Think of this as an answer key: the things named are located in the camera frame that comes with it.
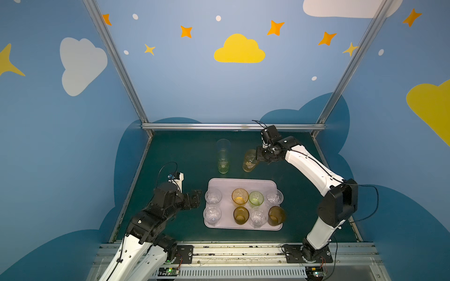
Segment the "clear faceted glass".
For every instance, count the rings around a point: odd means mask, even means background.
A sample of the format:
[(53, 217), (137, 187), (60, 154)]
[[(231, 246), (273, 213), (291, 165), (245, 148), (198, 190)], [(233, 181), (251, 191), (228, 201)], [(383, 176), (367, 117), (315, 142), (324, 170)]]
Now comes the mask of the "clear faceted glass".
[(279, 206), (284, 201), (284, 195), (278, 189), (270, 190), (266, 193), (265, 201), (268, 206)]
[(218, 206), (207, 206), (203, 217), (206, 224), (215, 226), (221, 219), (221, 209)]
[(256, 207), (250, 210), (249, 220), (254, 228), (262, 227), (268, 220), (268, 211), (266, 208)]
[(219, 189), (209, 189), (205, 193), (205, 200), (207, 205), (217, 205), (222, 200), (222, 192)]

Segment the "tall orange glass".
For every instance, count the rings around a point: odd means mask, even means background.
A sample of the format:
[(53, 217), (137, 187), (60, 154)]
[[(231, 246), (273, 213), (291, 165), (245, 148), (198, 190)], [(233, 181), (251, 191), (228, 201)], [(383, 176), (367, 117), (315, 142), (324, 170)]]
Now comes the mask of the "tall orange glass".
[(257, 151), (255, 149), (249, 149), (244, 156), (243, 170), (250, 173), (258, 164)]

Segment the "orange short glass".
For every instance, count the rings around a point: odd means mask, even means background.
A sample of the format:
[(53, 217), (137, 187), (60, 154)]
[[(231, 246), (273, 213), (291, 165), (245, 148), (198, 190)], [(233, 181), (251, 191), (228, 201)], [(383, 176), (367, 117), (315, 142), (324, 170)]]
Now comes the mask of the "orange short glass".
[(243, 188), (237, 188), (232, 192), (232, 200), (236, 205), (245, 205), (248, 202), (249, 194)]

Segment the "dark amber textured glass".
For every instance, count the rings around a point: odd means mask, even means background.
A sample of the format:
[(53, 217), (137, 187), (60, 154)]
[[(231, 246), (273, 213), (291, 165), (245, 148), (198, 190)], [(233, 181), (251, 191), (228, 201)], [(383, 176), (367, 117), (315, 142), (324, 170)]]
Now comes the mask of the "dark amber textured glass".
[(243, 225), (245, 224), (249, 219), (250, 213), (247, 208), (245, 207), (237, 207), (233, 211), (233, 218), (236, 224)]
[(286, 221), (287, 215), (280, 206), (272, 206), (268, 211), (268, 223), (270, 226), (278, 226)]

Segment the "small green glass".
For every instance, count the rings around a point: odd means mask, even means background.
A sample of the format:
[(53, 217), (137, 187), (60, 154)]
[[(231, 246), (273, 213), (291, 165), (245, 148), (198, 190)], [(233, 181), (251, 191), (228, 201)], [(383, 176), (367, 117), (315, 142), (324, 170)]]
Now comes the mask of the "small green glass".
[(264, 195), (259, 191), (252, 191), (249, 194), (248, 201), (252, 206), (261, 206), (264, 202)]

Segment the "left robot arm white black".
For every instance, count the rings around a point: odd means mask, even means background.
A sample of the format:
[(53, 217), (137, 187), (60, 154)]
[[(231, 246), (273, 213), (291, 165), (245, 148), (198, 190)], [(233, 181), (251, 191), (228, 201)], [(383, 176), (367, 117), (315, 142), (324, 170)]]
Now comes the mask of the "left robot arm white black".
[(158, 186), (149, 204), (130, 220), (101, 281), (147, 281), (176, 256), (177, 241), (162, 232), (179, 211), (200, 206), (202, 192), (182, 193), (174, 181)]

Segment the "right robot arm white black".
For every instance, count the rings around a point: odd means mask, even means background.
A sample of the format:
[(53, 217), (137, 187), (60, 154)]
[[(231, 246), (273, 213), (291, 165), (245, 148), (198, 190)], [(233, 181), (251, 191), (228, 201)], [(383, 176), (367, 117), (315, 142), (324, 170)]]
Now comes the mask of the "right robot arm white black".
[(257, 147), (257, 160), (284, 160), (297, 168), (317, 188), (323, 199), (318, 206), (318, 219), (302, 243), (302, 257), (314, 262), (326, 254), (335, 231), (357, 211), (358, 185), (329, 170), (310, 154), (294, 137), (262, 136)]

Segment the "pink rectangular tray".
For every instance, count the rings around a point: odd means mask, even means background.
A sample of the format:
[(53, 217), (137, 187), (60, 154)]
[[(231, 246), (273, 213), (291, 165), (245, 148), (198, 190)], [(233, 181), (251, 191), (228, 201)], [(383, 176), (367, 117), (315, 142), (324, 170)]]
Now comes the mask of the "pink rectangular tray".
[[(275, 182), (270, 180), (253, 180), (253, 179), (219, 179), (214, 178), (209, 181), (208, 189), (219, 189), (222, 192), (222, 200), (217, 205), (207, 205), (207, 206), (218, 206), (221, 209), (221, 219), (220, 221), (215, 225), (211, 226), (205, 223), (205, 225), (209, 228), (218, 228), (218, 229), (245, 229), (245, 230), (256, 230), (256, 231), (279, 231), (282, 228), (282, 224), (278, 226), (270, 226), (267, 222), (260, 228), (254, 228), (250, 220), (243, 224), (238, 225), (235, 223), (233, 218), (233, 211), (235, 208), (240, 207), (239, 205), (236, 205), (232, 200), (232, 192), (233, 190), (237, 188), (243, 188), (247, 190), (248, 193), (251, 193), (252, 191), (259, 191), (264, 196), (267, 192), (270, 190), (277, 189), (277, 185)], [(270, 206), (267, 205), (266, 201), (262, 203), (261, 206), (252, 206), (249, 201), (242, 205), (242, 207), (245, 207), (250, 210), (252, 208), (256, 207), (262, 207), (266, 208), (267, 211), (269, 211)]]

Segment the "tall clear bluish glass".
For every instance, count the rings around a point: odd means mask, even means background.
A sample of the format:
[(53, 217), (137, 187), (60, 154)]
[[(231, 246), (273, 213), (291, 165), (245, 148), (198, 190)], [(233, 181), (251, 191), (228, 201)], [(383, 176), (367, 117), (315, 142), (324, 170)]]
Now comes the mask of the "tall clear bluish glass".
[(229, 160), (229, 154), (231, 151), (231, 142), (228, 139), (219, 139), (216, 142), (217, 158), (220, 161)]

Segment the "left controller board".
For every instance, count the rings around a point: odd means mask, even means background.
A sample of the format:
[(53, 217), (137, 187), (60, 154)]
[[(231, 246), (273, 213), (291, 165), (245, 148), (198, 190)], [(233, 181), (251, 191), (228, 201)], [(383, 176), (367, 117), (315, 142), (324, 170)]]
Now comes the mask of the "left controller board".
[(180, 270), (178, 268), (159, 268), (157, 278), (176, 278), (179, 274)]

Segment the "controller board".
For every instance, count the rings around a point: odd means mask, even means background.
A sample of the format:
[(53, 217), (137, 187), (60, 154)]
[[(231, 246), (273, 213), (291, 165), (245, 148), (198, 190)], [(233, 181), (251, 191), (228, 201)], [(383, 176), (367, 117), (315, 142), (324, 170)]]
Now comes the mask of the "controller board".
[(319, 267), (306, 267), (306, 281), (323, 281), (326, 273), (323, 268)]
[(176, 278), (179, 274), (180, 270), (178, 268), (159, 268), (157, 278)]

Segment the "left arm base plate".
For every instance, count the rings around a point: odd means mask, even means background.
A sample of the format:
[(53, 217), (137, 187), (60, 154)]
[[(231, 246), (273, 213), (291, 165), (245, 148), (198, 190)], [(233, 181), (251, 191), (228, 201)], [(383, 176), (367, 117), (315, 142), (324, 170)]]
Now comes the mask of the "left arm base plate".
[(193, 245), (178, 245), (171, 249), (166, 264), (191, 264), (193, 259)]

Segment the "aluminium frame back bar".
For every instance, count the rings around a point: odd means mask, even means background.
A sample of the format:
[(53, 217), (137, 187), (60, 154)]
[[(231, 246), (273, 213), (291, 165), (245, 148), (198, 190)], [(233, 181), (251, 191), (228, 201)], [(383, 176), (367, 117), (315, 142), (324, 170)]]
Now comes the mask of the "aluminium frame back bar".
[[(275, 124), (282, 131), (323, 131), (324, 124)], [(143, 123), (142, 129), (146, 130), (183, 130), (183, 131), (258, 131), (264, 125), (250, 124), (197, 124), (197, 123)]]

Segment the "aluminium frame post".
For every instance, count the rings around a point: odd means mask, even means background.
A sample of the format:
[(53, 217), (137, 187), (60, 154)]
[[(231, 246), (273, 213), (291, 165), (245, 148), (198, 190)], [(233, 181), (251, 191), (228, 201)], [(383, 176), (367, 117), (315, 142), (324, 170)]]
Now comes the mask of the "aluminium frame post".
[(117, 70), (117, 73), (123, 83), (125, 91), (127, 92), (132, 105), (135, 108), (136, 113), (141, 121), (142, 129), (147, 133), (150, 139), (153, 137), (153, 131), (151, 129), (144, 129), (143, 125), (148, 123), (148, 117), (145, 113), (144, 107), (141, 103), (141, 100), (138, 97), (135, 87), (132, 84), (130, 76), (128, 75), (125, 65), (120, 57), (116, 44), (113, 41), (113, 38), (110, 34), (110, 31), (107, 27), (107, 24), (104, 21), (103, 15), (101, 14), (101, 10), (98, 6), (97, 1), (94, 0), (83, 0), (83, 3), (93, 21), (104, 45), (107, 49), (107, 52), (113, 62), (114, 67)]
[(339, 80), (336, 88), (332, 92), (332, 95), (328, 99), (324, 109), (322, 110), (316, 125), (318, 129), (314, 129), (311, 133), (312, 138), (315, 140), (321, 131), (325, 129), (326, 121), (331, 115), (332, 111), (336, 107), (339, 99), (341, 98), (344, 90), (348, 86), (351, 78), (355, 74), (359, 64), (362, 62), (364, 55), (369, 50), (371, 43), (376, 38), (377, 34), (381, 30), (383, 23), (388, 18), (387, 14), (394, 4), (393, 0), (384, 0), (381, 2), (378, 10), (376, 11), (373, 19), (371, 20), (368, 28), (366, 29), (361, 41), (359, 42), (359, 47), (356, 49), (356, 53), (352, 55), (349, 64), (347, 65), (341, 79)]

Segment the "aluminium frame left post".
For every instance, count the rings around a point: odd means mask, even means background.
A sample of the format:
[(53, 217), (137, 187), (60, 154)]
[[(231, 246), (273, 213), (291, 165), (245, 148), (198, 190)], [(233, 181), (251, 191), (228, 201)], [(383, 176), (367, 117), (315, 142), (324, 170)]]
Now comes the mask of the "aluminium frame left post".
[(101, 14), (101, 10), (98, 6), (97, 1), (94, 0), (83, 0), (83, 3), (93, 21), (104, 45), (107, 49), (107, 52), (113, 62), (114, 67), (117, 70), (117, 73), (123, 83), (125, 91), (127, 92), (132, 105), (135, 108), (136, 113), (141, 121), (142, 129), (147, 133), (150, 139), (153, 137), (153, 131), (151, 129), (144, 129), (143, 125), (148, 123), (148, 117), (145, 113), (144, 107), (141, 103), (141, 100), (138, 97), (135, 87), (132, 84), (130, 76), (128, 75), (125, 65), (120, 57), (116, 44), (113, 41), (113, 38), (110, 34), (110, 31), (107, 27), (107, 24), (104, 21), (103, 15)]

